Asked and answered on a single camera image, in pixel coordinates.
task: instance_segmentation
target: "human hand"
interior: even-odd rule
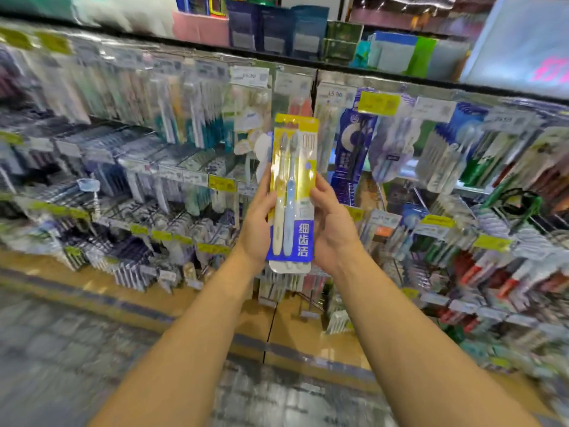
[[[265,267],[265,258],[271,246],[271,228],[267,223],[267,214],[276,204],[276,192],[268,192],[270,182],[271,165],[267,165],[257,193],[247,210],[239,239],[231,252],[231,255],[240,256],[240,261],[251,273],[251,277]]]
[[[342,261],[359,253],[356,225],[345,206],[338,202],[332,186],[317,173],[317,186],[310,190],[316,206],[314,218],[314,262],[332,277],[337,277]]]

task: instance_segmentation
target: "toothbrush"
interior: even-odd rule
[[[288,158],[288,182],[286,183],[286,209],[284,215],[284,255],[290,256],[293,253],[294,217],[296,201],[296,182],[295,182],[295,152],[298,145],[298,134],[295,132],[290,139],[289,158]]]
[[[275,220],[273,222],[273,254],[279,256],[283,247],[283,227],[285,225],[285,211],[284,202],[286,195],[285,185],[285,171],[288,169],[286,158],[290,155],[288,153],[288,135],[283,134],[281,138],[281,146],[279,147],[279,172],[275,180],[276,190],[276,206],[275,206]]]

